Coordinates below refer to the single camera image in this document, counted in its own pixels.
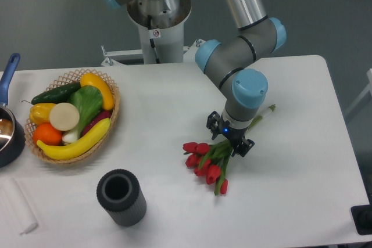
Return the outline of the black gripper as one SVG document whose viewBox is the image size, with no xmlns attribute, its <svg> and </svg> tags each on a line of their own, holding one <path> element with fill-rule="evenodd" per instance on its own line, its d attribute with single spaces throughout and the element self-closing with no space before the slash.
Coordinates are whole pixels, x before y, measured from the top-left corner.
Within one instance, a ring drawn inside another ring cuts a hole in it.
<svg viewBox="0 0 372 248">
<path fill-rule="evenodd" d="M 245 138 L 247 127 L 234 128 L 229 121 L 223 121 L 216 111 L 211 112 L 207 117 L 206 128 L 211 132 L 212 140 L 222 134 L 230 141 L 233 147 L 232 157 L 235 155 L 245 157 L 255 145 L 254 141 Z"/>
</svg>

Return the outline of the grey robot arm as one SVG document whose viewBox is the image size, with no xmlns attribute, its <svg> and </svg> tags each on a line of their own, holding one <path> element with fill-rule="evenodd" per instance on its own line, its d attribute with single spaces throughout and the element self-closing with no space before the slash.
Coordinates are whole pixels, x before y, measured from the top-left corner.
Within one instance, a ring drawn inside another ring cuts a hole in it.
<svg viewBox="0 0 372 248">
<path fill-rule="evenodd" d="M 112 8 L 126 7 L 138 28 L 144 63 L 183 61 L 184 22 L 191 13 L 191 0 L 105 1 Z M 245 156 L 253 146 L 246 131 L 268 89 L 266 77 L 250 65 L 280 48 L 287 33 L 278 19 L 268 17 L 261 0 L 227 3 L 239 36 L 229 44 L 204 42 L 195 62 L 226 98 L 223 112 L 209 115 L 207 128 L 213 136 L 226 137 L 234 154 Z"/>
</svg>

